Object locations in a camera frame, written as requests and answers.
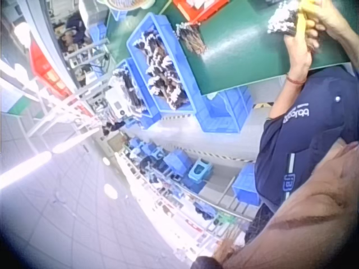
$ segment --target red string bracelet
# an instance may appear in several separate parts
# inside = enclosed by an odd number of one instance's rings
[[[305,79],[304,81],[293,80],[289,77],[288,74],[287,74],[287,80],[295,85],[300,85],[300,86],[303,85],[307,81],[307,79]]]

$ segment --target green workbench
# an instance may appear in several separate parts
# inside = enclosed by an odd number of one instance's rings
[[[157,0],[149,11],[159,13],[165,3],[165,0]],[[334,3],[358,33],[357,0],[336,0]],[[208,47],[203,55],[195,55],[182,46],[202,94],[288,72],[289,59],[283,36],[267,33],[268,20],[276,7],[268,7],[264,0],[232,0],[201,24],[201,34]],[[122,22],[109,19],[109,50],[117,62],[130,56],[126,41],[147,12],[139,10],[129,13]],[[173,26],[186,21],[173,4],[163,14]],[[326,34],[322,34],[320,43],[313,68],[349,61],[341,46]]]

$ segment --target striped warning tape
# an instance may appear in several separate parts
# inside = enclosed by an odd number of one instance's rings
[[[267,103],[258,103],[258,104],[254,104],[253,108],[254,109],[258,109],[258,108],[271,108],[274,105],[274,102],[267,102]]]
[[[254,104],[253,108],[271,108],[274,105],[274,102],[267,102],[267,103],[258,103]],[[173,120],[173,119],[183,119],[183,118],[189,118],[193,116],[192,114],[184,114],[184,115],[173,115],[173,116],[165,116],[162,118],[162,120]]]
[[[183,151],[187,151],[187,152],[191,152],[191,153],[195,153],[195,154],[199,154],[199,155],[217,157],[217,158],[220,158],[222,160],[241,161],[243,163],[251,163],[251,164],[256,162],[255,160],[246,160],[246,159],[241,159],[241,158],[223,156],[223,155],[218,155],[218,154],[214,154],[214,153],[208,153],[208,152],[204,152],[204,151],[200,151],[200,150],[185,149],[184,147],[179,147],[179,146],[173,146],[172,145],[172,147],[175,148],[175,149],[179,149],[179,150],[183,150]]]
[[[183,118],[189,118],[191,116],[192,116],[192,114],[165,116],[165,117],[162,118],[162,120],[183,119]]]

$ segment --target bin on shelf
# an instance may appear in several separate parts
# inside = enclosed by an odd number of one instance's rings
[[[128,39],[127,48],[130,51],[142,78],[148,85],[150,76],[146,74],[146,70],[148,69],[146,57],[142,51],[133,46],[133,43],[141,38],[142,32],[154,28],[157,29],[166,51],[174,63],[183,88],[188,96],[189,103],[182,105],[177,110],[172,110],[164,99],[155,95],[152,97],[161,113],[195,114],[197,112],[196,103],[202,100],[203,97],[201,96],[197,82],[191,71],[191,67],[188,64],[187,58],[183,53],[182,47],[174,35],[172,26],[165,15],[154,15],[151,12],[148,13]]]
[[[121,63],[119,63],[118,68],[121,67],[123,68],[124,66],[128,68],[130,72],[130,76],[132,78],[132,83],[134,84],[134,86],[137,86],[137,88],[139,89],[139,94],[140,94],[139,98],[141,98],[144,101],[145,106],[147,108],[142,112],[142,115],[150,118],[157,116],[156,118],[158,118],[160,112],[158,111],[157,106],[155,105],[150,93],[148,92],[145,82],[143,81],[141,75],[139,74],[139,71],[135,65],[134,60],[132,58],[124,59]]]
[[[260,198],[254,179],[254,164],[247,164],[232,185],[233,192],[240,202],[259,206]]]
[[[157,147],[152,153],[151,156],[154,157],[156,160],[160,160],[164,158],[164,150],[161,147]]]
[[[151,142],[151,143],[146,143],[142,147],[142,150],[147,156],[149,156],[156,148],[157,148],[156,144]]]
[[[161,114],[158,113],[155,116],[153,116],[152,118],[149,117],[141,117],[139,120],[143,126],[144,130],[147,130],[148,128],[150,128],[153,124],[155,124],[157,121],[159,121],[161,119]]]
[[[185,176],[192,165],[192,160],[183,150],[174,150],[163,160],[174,173],[181,177]]]
[[[217,93],[213,100],[204,98],[196,118],[204,132],[239,133],[252,106],[248,87],[235,87]]]
[[[128,11],[114,10],[112,8],[110,8],[110,11],[115,21],[121,21],[123,18],[126,18],[128,13]]]
[[[182,178],[181,183],[187,188],[189,189],[191,192],[199,194],[202,189],[204,188],[204,186],[206,185],[206,181],[201,181],[200,183],[196,183],[194,182],[192,179],[190,179],[189,177],[185,176]]]
[[[140,145],[140,143],[141,143],[141,140],[137,137],[130,139],[130,146],[132,148],[138,147]]]
[[[89,33],[93,42],[104,39],[106,37],[106,32],[107,28],[102,22],[89,28]]]
[[[199,158],[188,173],[188,177],[199,183],[209,176],[212,171],[212,164]]]

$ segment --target navy blue shirt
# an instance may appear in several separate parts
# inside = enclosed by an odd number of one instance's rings
[[[255,180],[258,194],[273,212],[285,200],[283,182],[291,154],[293,192],[338,138],[358,141],[358,102],[357,78],[341,67],[330,67],[309,77],[285,115],[265,122]]]

